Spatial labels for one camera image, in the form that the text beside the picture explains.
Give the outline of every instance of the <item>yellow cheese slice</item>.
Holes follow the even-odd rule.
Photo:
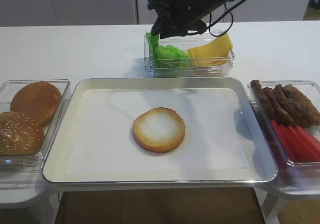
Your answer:
[[[228,57],[229,51],[233,48],[231,39],[228,34],[216,38],[212,42],[188,49],[188,54],[194,59],[196,66],[215,66],[222,65],[226,61],[214,60],[215,57]],[[208,60],[200,60],[201,58],[211,58]]]

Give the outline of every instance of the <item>clear plastic container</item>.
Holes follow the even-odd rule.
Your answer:
[[[260,81],[262,88],[270,87],[274,88],[276,85],[281,84],[282,86],[291,84],[299,89],[304,95],[306,95],[313,103],[313,105],[320,110],[320,87],[317,83],[313,81],[306,80],[294,80],[294,81]],[[259,101],[255,97],[250,84],[248,84],[250,89],[250,101],[252,107],[255,111],[256,117],[260,122],[261,128],[265,133],[265,136],[273,150],[273,154],[279,166],[279,170],[283,172],[290,172],[291,176],[294,172],[296,173],[306,173],[308,172],[310,177],[320,177],[320,161],[311,162],[299,162],[292,161],[285,148],[283,147],[279,137],[277,136],[271,122],[268,120],[267,115],[263,108],[260,106]],[[318,126],[312,126],[307,131],[311,133],[314,137],[320,140],[320,129]]]
[[[36,81],[47,81],[56,86],[62,94],[61,102],[52,122],[44,129],[45,139],[39,152],[34,155],[0,155],[0,171],[41,170],[43,161],[51,148],[60,119],[67,109],[71,98],[70,82],[68,80],[16,80],[6,81],[0,88],[0,113],[10,111],[11,101],[15,94],[24,86]]]
[[[221,34],[221,30],[212,30],[214,35]],[[197,36],[172,37],[159,40],[159,45],[173,45],[187,52],[189,48],[203,46],[216,39],[208,32]],[[150,52],[150,45],[146,37],[144,37],[144,67],[148,77],[165,78],[165,77],[222,77],[227,76],[234,64],[234,53],[230,50],[228,57],[216,58],[198,58],[198,59],[168,59],[153,60]],[[212,66],[195,66],[194,62],[212,62]]]

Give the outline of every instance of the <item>meat patty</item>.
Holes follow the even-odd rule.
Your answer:
[[[313,125],[320,125],[320,113],[300,90],[292,85],[283,87],[283,92],[294,107]]]
[[[275,98],[274,90],[272,88],[265,87],[263,91],[278,116],[278,124],[284,125],[286,127],[296,126],[296,122],[294,121],[294,119],[278,103],[277,99]]]
[[[276,85],[274,88],[274,96],[282,108],[295,120],[297,125],[303,128],[309,128],[312,124],[299,113],[290,100],[284,94],[282,85]]]
[[[275,110],[272,107],[272,104],[270,103],[269,99],[265,95],[265,93],[261,87],[261,84],[259,83],[259,80],[252,80],[250,82],[250,86],[252,88],[252,91],[253,91],[255,97],[257,98],[260,105],[262,106],[262,108],[266,112],[268,119],[275,120],[276,122],[278,122],[278,116],[275,113]]]

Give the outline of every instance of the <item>table leg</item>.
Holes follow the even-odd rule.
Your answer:
[[[288,200],[281,199],[270,193],[266,194],[266,199],[261,205],[261,211],[264,215],[266,224],[273,222],[287,202]]]
[[[43,198],[28,209],[40,224],[54,224],[59,209],[58,193]]]

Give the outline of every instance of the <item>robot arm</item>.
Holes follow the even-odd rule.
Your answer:
[[[158,14],[151,34],[160,34],[161,39],[190,35],[188,31],[195,31],[191,35],[203,34],[209,26],[201,19],[231,1],[234,0],[148,0],[148,9]]]

